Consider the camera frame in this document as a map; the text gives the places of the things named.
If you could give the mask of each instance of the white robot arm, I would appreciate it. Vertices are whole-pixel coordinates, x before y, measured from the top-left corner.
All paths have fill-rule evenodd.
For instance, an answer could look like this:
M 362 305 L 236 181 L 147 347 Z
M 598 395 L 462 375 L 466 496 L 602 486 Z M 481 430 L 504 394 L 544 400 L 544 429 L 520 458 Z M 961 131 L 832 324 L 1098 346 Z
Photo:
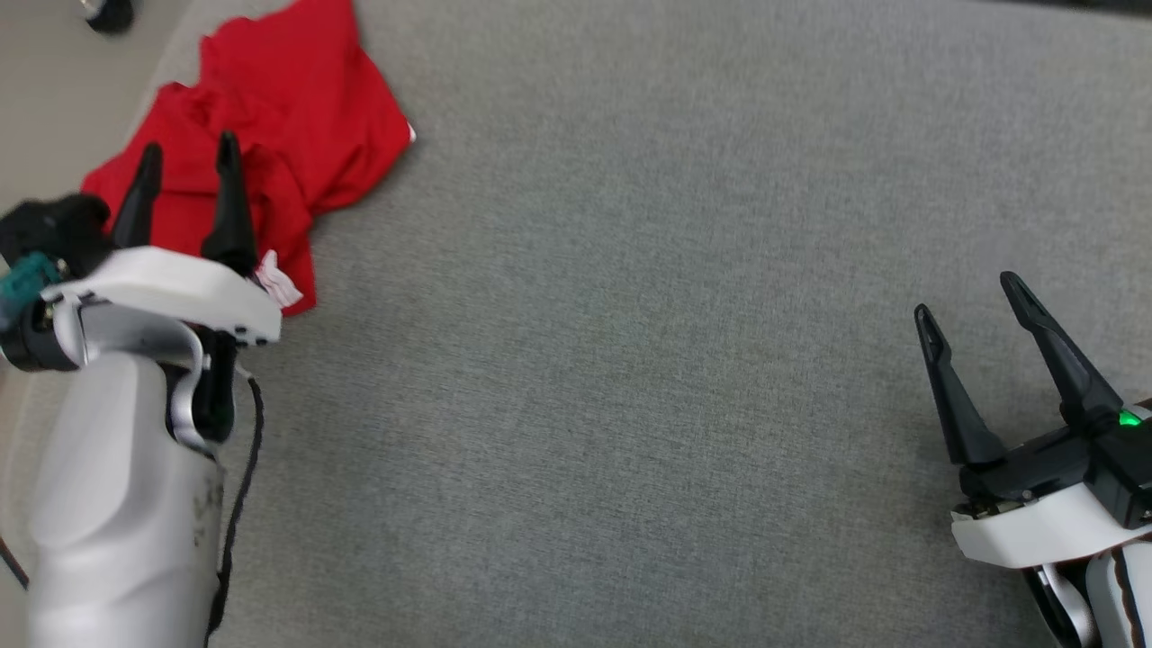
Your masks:
M 238 511 L 218 571 L 215 451 L 232 430 L 237 349 L 276 341 L 280 310 L 249 279 L 235 137 L 221 137 L 204 258 L 146 244 L 160 164 L 150 146 L 111 240 L 107 208 L 89 196 L 0 220 L 15 276 L 0 348 L 21 369 L 76 371 L 36 484 L 32 648 L 199 648 L 222 616 Z
M 953 536 L 968 558 L 1020 571 L 1063 648 L 1144 648 L 1152 634 L 1152 412 L 1124 405 L 1024 281 L 1000 282 L 1060 391 L 1059 430 L 1008 450 L 916 308 L 948 454 L 968 497 Z

